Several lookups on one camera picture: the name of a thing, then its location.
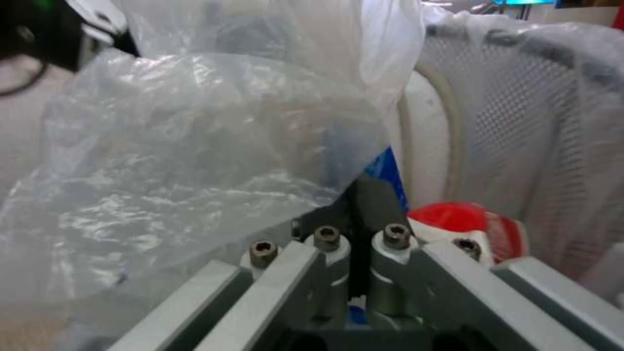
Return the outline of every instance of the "gray metal bar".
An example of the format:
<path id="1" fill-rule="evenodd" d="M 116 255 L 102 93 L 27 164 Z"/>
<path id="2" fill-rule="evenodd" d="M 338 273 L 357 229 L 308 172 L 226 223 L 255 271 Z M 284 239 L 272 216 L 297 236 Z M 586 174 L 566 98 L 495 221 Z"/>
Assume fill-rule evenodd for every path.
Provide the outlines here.
<path id="1" fill-rule="evenodd" d="M 425 323 L 435 329 L 470 327 L 500 350 L 592 349 L 450 243 L 426 245 L 405 265 L 384 257 L 373 262 L 417 299 Z"/>
<path id="2" fill-rule="evenodd" d="M 192 349 L 251 285 L 251 275 L 213 260 L 109 351 Z"/>
<path id="3" fill-rule="evenodd" d="M 270 350 L 289 328 L 303 328 L 328 288 L 325 259 L 291 242 L 195 350 Z"/>
<path id="4" fill-rule="evenodd" d="M 492 271 L 596 349 L 624 350 L 624 314 L 539 260 L 513 260 Z"/>

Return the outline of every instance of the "metal cylinder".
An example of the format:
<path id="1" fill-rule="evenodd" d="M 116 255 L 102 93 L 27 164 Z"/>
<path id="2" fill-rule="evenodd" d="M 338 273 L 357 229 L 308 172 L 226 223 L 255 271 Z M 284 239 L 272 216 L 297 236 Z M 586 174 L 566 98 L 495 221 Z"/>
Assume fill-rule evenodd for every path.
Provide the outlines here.
<path id="1" fill-rule="evenodd" d="M 323 225 L 314 231 L 314 246 L 323 252 L 331 252 L 340 246 L 340 231 L 330 225 Z"/>
<path id="2" fill-rule="evenodd" d="M 251 265 L 256 268 L 267 268 L 277 257 L 277 245 L 269 240 L 252 242 L 249 246 Z"/>
<path id="3" fill-rule="evenodd" d="M 412 232 L 402 224 L 388 224 L 383 231 L 384 244 L 395 250 L 403 250 L 409 247 L 409 238 Z"/>
<path id="4" fill-rule="evenodd" d="M 314 246 L 325 254 L 327 276 L 330 281 L 327 294 L 311 326 L 316 329 L 341 329 L 346 323 L 347 316 L 351 244 L 336 228 L 327 225 L 317 228 L 314 235 L 305 240 L 305 244 Z"/>
<path id="5" fill-rule="evenodd" d="M 280 252 L 281 247 L 270 240 L 252 242 L 249 245 L 249 250 L 240 258 L 239 265 L 250 270 L 253 280 L 256 280 L 260 278 L 262 273 L 271 265 Z"/>
<path id="6" fill-rule="evenodd" d="M 383 268 L 387 265 L 381 264 L 387 259 L 406 264 L 411 251 L 418 249 L 416 238 L 404 225 L 389 224 L 373 237 L 371 247 L 371 275 L 366 297 L 366 315 L 371 325 L 377 329 L 419 328 L 417 303 L 384 275 Z"/>

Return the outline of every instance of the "white surface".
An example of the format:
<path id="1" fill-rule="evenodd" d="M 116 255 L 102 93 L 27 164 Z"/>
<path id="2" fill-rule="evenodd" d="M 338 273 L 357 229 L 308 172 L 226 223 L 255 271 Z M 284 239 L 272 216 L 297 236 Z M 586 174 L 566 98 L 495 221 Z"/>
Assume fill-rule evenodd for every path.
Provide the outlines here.
<path id="1" fill-rule="evenodd" d="M 65 0 L 89 24 L 112 34 L 123 34 L 128 28 L 124 13 L 110 0 Z"/>
<path id="2" fill-rule="evenodd" d="M 611 27 L 617 13 L 617 7 L 555 9 L 552 5 L 534 5 L 531 7 L 529 22 L 540 24 L 582 22 Z"/>
<path id="3" fill-rule="evenodd" d="M 624 294 L 623 266 L 624 242 L 620 242 L 607 251 L 578 282 L 587 290 L 617 306 L 620 303 L 620 296 Z"/>
<path id="4" fill-rule="evenodd" d="M 431 83 L 412 72 L 399 103 L 403 181 L 410 207 L 442 200 L 451 153 L 449 121 L 442 100 Z"/>
<path id="5" fill-rule="evenodd" d="M 470 232 L 458 233 L 435 228 L 411 218 L 407 218 L 407 221 L 412 227 L 414 235 L 416 235 L 418 239 L 421 239 L 427 244 L 438 241 L 452 242 L 454 239 L 458 238 L 468 238 L 476 241 L 477 244 L 481 246 L 481 256 L 479 258 L 479 263 L 486 267 L 492 267 L 494 265 L 492 249 L 490 248 L 490 243 L 487 240 L 487 234 L 485 232 L 482 232 L 480 230 L 472 230 Z"/>
<path id="6" fill-rule="evenodd" d="M 38 67 L 39 62 L 27 56 L 0 61 L 0 90 L 22 84 Z M 0 97 L 0 203 L 15 182 L 39 164 L 44 106 L 72 76 L 51 66 L 28 90 Z"/>

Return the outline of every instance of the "screw head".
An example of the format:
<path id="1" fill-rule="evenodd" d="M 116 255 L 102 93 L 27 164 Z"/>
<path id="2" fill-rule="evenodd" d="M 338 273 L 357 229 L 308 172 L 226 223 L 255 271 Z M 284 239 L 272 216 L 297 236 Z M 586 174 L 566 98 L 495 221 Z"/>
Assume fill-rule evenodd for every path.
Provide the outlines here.
<path id="1" fill-rule="evenodd" d="M 464 251 L 473 260 L 479 261 L 481 258 L 481 246 L 470 238 L 453 239 L 453 244 Z"/>
<path id="2" fill-rule="evenodd" d="M 277 245 L 269 240 L 252 242 L 249 246 L 251 265 L 256 268 L 267 268 L 277 257 Z"/>
<path id="3" fill-rule="evenodd" d="M 340 246 L 340 231 L 330 225 L 323 225 L 314 231 L 314 246 L 325 252 L 338 249 Z"/>
<path id="4" fill-rule="evenodd" d="M 411 231 L 402 224 L 390 223 L 384 228 L 384 244 L 391 249 L 403 250 L 409 247 Z"/>

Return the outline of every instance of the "clear plastic sheet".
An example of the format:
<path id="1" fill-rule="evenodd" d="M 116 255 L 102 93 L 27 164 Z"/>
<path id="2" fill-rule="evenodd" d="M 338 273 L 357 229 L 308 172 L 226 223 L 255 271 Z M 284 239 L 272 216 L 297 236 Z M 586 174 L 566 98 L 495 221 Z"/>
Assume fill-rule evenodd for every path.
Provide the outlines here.
<path id="1" fill-rule="evenodd" d="M 523 220 L 531 253 L 579 277 L 624 241 L 622 33 L 424 13 L 419 66 L 459 111 L 449 198 Z"/>
<path id="2" fill-rule="evenodd" d="M 348 82 L 383 113 L 422 48 L 414 0 L 116 0 L 139 52 L 275 59 Z"/>
<path id="3" fill-rule="evenodd" d="M 357 89 L 250 56 L 109 51 L 47 111 L 47 162 L 0 214 L 5 299 L 92 294 L 328 205 L 387 145 Z"/>
<path id="4" fill-rule="evenodd" d="M 424 41 L 417 1 L 121 5 L 147 57 L 105 51 L 51 101 L 0 209 L 0 315 L 51 306 L 62 349 L 334 201 L 387 148 Z"/>

